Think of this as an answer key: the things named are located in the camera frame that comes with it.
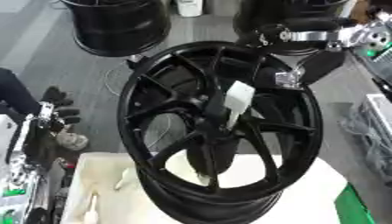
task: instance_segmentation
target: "wheel rim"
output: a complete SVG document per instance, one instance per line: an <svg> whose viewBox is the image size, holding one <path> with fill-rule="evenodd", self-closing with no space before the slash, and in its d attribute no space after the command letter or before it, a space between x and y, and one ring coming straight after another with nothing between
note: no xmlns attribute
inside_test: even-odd
<svg viewBox="0 0 392 224"><path fill-rule="evenodd" d="M207 61L206 66L198 62L202 58ZM248 67L249 65L252 67L247 68L249 72L243 77L230 77L230 74L222 75L216 72L218 67L225 63L234 64L234 67ZM189 74L196 77L196 83L194 83L196 88L193 94L180 93L176 88L172 88L172 85L168 87L161 83L164 82L162 77L165 77L167 67L172 65L183 67ZM267 212L277 202L281 191L302 177L312 165L321 145L322 120L319 106L308 87L302 90L257 87L256 97L252 104L252 109L258 113L274 114L278 110L268 112L265 109L267 107L260 105L263 101L257 99L259 97L279 98L281 100L276 100L279 102L276 105L279 105L282 111L284 111L282 108L291 110L293 109L291 107L295 107L300 112L302 116L300 124L261 119L248 112L240 118L233 131L220 131L219 119L212 119L205 113L207 106L211 105L210 102L214 99L214 94L218 91L217 86L220 86L224 92L234 80L254 86L258 73L267 65L280 71L290 69L272 56L257 55L257 52L233 43L191 43L173 47L152 57L134 72L125 85L117 114L122 141L137 164L139 178L144 189L151 199L173 218L184 223L195 221L197 223L248 223ZM135 105L135 102L140 100L138 96L147 95L146 89L153 88L165 95L167 99L158 105L147 107ZM179 115L185 121L187 133L182 139L153 156L142 138L140 125L154 116L167 113ZM290 149L283 153L285 155L283 155L283 164L280 167L274 163L268 146L263 141L261 134L263 132L285 134L287 139L291 139L291 146L288 147ZM216 170L217 161L220 160L214 157L215 152L211 152L213 147L204 147L204 149L201 145L213 145L209 141L214 139L233 141L233 138L245 138L254 146L255 151L262 158L266 176L251 185L220 188L219 171ZM165 169L165 163L175 153L188 148L197 150L198 147L189 147L190 144L195 145L195 143L203 149L201 154L206 160L206 174L210 177L207 186L190 183ZM187 212L176 213L173 209L176 207L173 198L191 201L194 206L185 206L181 203ZM211 220L211 213L194 212L200 206L215 207L215 209L234 215L230 216L226 213L225 217L218 215ZM238 217L235 211L242 213L246 211L246 213Z"/></svg>

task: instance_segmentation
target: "white cable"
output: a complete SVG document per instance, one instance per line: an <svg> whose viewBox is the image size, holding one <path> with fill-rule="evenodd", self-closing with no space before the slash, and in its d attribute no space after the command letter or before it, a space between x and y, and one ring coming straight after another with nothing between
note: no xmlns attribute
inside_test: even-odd
<svg viewBox="0 0 392 224"><path fill-rule="evenodd" d="M151 147L156 145L159 141L161 141L167 135L167 133L169 133L169 130L172 127L172 119L170 118L170 116L168 114L166 114L166 117L167 117L167 128L166 128L166 130L154 142L150 143L147 146L147 149L150 150Z"/></svg>
<svg viewBox="0 0 392 224"><path fill-rule="evenodd" d="M112 69L108 70L105 73L105 78L104 78L105 87L113 95L120 96L120 94L117 93L115 90L113 90L113 88L109 85L109 78L113 78L114 77L114 76L110 76L110 75L115 70L119 69L122 65L124 65L126 63L127 63L126 60L122 61L121 63L119 63L118 65L114 66ZM171 127L172 127L172 119L167 114L166 114L166 117L167 117L167 128L166 128L166 130L153 143L150 143L147 146L147 149L150 149L151 147L155 146L159 141L161 141L167 135L167 133L169 133L169 131L170 131Z"/></svg>
<svg viewBox="0 0 392 224"><path fill-rule="evenodd" d="M54 10L66 10L67 9L67 7L59 7L59 6L56 6L57 4L60 4L61 3L61 0L54 0L54 1L50 1L49 2L49 5L50 5L50 7L52 8L52 9L54 9Z"/></svg>
<svg viewBox="0 0 392 224"><path fill-rule="evenodd" d="M118 65L116 65L115 67L113 67L112 69L108 70L108 71L105 73L105 78L104 78L105 87L106 87L106 89L107 89L111 94L113 94L113 95L120 96L120 94L117 93L115 90L113 90L113 88L108 84L109 76L110 76L115 70L119 69L122 65L124 65L124 64L126 64L126 63L127 63L126 60L125 60L125 61L122 61L121 63L119 63Z"/></svg>

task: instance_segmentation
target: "gray floor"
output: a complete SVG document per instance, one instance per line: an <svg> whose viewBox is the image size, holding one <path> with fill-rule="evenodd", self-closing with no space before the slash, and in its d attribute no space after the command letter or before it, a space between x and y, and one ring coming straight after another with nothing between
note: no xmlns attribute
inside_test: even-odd
<svg viewBox="0 0 392 224"><path fill-rule="evenodd" d="M122 147L116 129L117 97L103 83L105 73L119 67L111 74L109 83L116 91L121 89L130 76L130 72L119 65L122 59L100 58L80 50L72 39L72 23L66 10L54 10L47 0L19 2L27 4L20 11L15 12L15 7L9 12L0 9L0 66L18 73L37 97L49 85L61 86L82 109L84 120L77 131L90 137L89 150L119 151ZM195 40L233 41L230 14L220 9L218 16L173 16L169 38L147 54ZM344 67L312 89L325 119L325 141L320 157L355 185L377 223L392 223L389 211L392 190L366 167L363 151L338 125L353 103L360 102L367 93L376 92L368 72L354 58L348 57Z"/></svg>

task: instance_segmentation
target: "wheel spoke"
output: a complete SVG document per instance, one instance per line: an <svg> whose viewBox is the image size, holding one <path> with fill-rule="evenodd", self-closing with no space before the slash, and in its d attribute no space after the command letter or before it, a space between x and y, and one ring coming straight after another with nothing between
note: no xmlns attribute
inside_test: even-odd
<svg viewBox="0 0 392 224"><path fill-rule="evenodd" d="M149 75L141 75L140 79L141 79L141 81L147 82L147 88L148 87L155 87L160 92L162 92L162 94L164 94L164 95L167 95L170 97L170 96L174 96L177 94L177 92L174 89L165 86L164 84L162 84L161 82L157 81L156 79L150 77Z"/></svg>
<svg viewBox="0 0 392 224"><path fill-rule="evenodd" d="M216 53L215 57L213 58L213 61L211 62L211 65L209 67L209 69L211 69L211 71L214 72L217 70L217 67L221 61L221 57L223 56L223 51L224 51L223 47L218 48L218 52Z"/></svg>
<svg viewBox="0 0 392 224"><path fill-rule="evenodd" d="M174 53L173 58L175 61L188 70L197 79L197 93L196 95L202 95L209 88L209 79L207 78L207 72L198 64L194 63L190 59Z"/></svg>
<svg viewBox="0 0 392 224"><path fill-rule="evenodd" d="M129 123L129 124L136 124L136 123L140 123L143 120L147 119L147 118L151 118L154 116L157 116L159 114L163 114L165 112L171 112L168 111L170 109L175 109L177 105L177 102L174 100L167 100L164 101L163 103L152 107L152 108L146 108L146 109L141 109L140 111L135 112L132 115L127 115L125 117L125 120Z"/></svg>
<svg viewBox="0 0 392 224"><path fill-rule="evenodd" d="M196 74L198 78L206 77L206 72L204 71L204 69L201 66L197 65L196 63L194 63L193 61L176 53L173 54L172 56L181 66L186 68L192 74Z"/></svg>
<svg viewBox="0 0 392 224"><path fill-rule="evenodd" d="M252 81L255 82L256 81L256 77L260 71L260 68L262 66L262 63L265 61L265 56L260 56L257 59L257 62L255 63L255 67L253 68L251 77L252 77Z"/></svg>
<svg viewBox="0 0 392 224"><path fill-rule="evenodd" d="M272 122L267 119L252 117L251 122L257 125L261 132L276 132L294 136L310 135L315 129L287 122Z"/></svg>
<svg viewBox="0 0 392 224"><path fill-rule="evenodd" d="M277 164L275 163L261 132L258 130L257 126L251 122L243 122L242 124L242 131L245 133L245 139L255 147L257 154L259 154L264 162L267 180L276 180L278 178Z"/></svg>
<svg viewBox="0 0 392 224"><path fill-rule="evenodd" d="M186 149L190 143L196 138L199 137L200 134L197 132L191 132L188 135L184 136L183 138L179 139L178 141L172 143L171 145L167 146L166 148L162 149L157 155L150 159L151 164L158 168L162 169L165 168L166 161L176 154L179 151Z"/></svg>
<svg viewBox="0 0 392 224"><path fill-rule="evenodd" d="M286 87L259 87L255 90L255 96L272 94L283 97L298 97L304 92L299 88L286 88Z"/></svg>

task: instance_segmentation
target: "wheel hub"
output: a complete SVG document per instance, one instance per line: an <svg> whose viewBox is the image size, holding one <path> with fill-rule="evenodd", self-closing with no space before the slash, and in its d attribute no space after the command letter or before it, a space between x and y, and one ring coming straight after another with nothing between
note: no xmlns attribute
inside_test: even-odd
<svg viewBox="0 0 392 224"><path fill-rule="evenodd" d="M319 153L322 119L308 87L275 85L275 72L289 70L279 59L228 42L173 47L135 70L121 94L118 127L144 190L160 209L183 223L250 223L305 174ZM251 108L229 130L223 102L234 81L256 91ZM144 136L161 115L177 116L185 134L152 153ZM272 157L267 133L278 141L282 165ZM262 159L265 176L249 185L222 187L219 174L232 165L242 141ZM208 177L206 185L167 169L167 161L180 151L186 151L198 174Z"/></svg>

